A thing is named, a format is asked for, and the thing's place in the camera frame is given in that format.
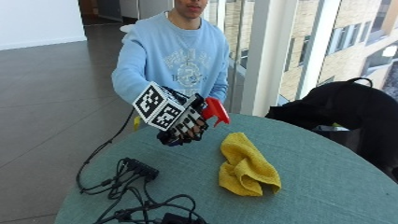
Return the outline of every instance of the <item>neck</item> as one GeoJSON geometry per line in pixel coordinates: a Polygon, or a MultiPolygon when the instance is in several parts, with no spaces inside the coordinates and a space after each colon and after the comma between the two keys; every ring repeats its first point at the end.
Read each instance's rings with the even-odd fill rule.
{"type": "Polygon", "coordinates": [[[182,30],[197,30],[199,28],[199,17],[194,19],[186,19],[178,14],[174,9],[169,11],[167,19],[182,30]]]}

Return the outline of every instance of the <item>sweatshirt sleeve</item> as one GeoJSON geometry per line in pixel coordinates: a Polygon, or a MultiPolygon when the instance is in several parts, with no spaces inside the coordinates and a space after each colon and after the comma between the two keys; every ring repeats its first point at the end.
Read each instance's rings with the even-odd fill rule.
{"type": "Polygon", "coordinates": [[[229,45],[225,40],[223,42],[223,60],[222,60],[222,66],[219,67],[218,71],[218,77],[213,86],[213,89],[210,90],[209,96],[215,97],[221,100],[223,103],[226,98],[226,91],[227,91],[227,67],[229,67],[229,45]]]}
{"type": "Polygon", "coordinates": [[[123,37],[117,67],[111,73],[114,92],[127,103],[133,103],[149,82],[143,77],[146,52],[133,27],[123,37]]]}

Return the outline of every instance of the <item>white wall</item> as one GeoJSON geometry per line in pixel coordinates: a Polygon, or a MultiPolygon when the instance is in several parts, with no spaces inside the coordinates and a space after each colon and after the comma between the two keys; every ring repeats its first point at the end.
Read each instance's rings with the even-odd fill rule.
{"type": "Polygon", "coordinates": [[[162,11],[173,8],[173,0],[141,0],[139,2],[139,19],[146,19],[162,11]]]}
{"type": "Polygon", "coordinates": [[[85,40],[77,0],[0,0],[0,50],[85,40]]]}
{"type": "Polygon", "coordinates": [[[137,0],[119,0],[123,17],[138,18],[137,0]]]}

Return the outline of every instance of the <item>red object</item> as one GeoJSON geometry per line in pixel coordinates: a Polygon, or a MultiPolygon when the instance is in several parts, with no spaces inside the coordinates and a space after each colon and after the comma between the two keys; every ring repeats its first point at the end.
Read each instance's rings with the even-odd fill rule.
{"type": "Polygon", "coordinates": [[[206,102],[207,106],[201,111],[202,117],[205,119],[209,119],[213,116],[217,116],[218,120],[215,121],[214,127],[222,121],[223,121],[223,123],[229,124],[230,119],[229,119],[229,116],[227,116],[227,113],[225,111],[221,101],[214,97],[207,97],[205,99],[205,102],[206,102]]]}

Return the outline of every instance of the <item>light blue sweatshirt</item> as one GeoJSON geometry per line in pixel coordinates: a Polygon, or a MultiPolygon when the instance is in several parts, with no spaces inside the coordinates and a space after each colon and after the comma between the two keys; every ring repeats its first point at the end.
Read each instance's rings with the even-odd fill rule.
{"type": "Polygon", "coordinates": [[[229,46],[221,30],[203,19],[197,30],[182,30],[162,12],[138,21],[123,37],[113,88],[130,104],[149,81],[187,96],[197,92],[223,102],[227,65],[229,46]]]}

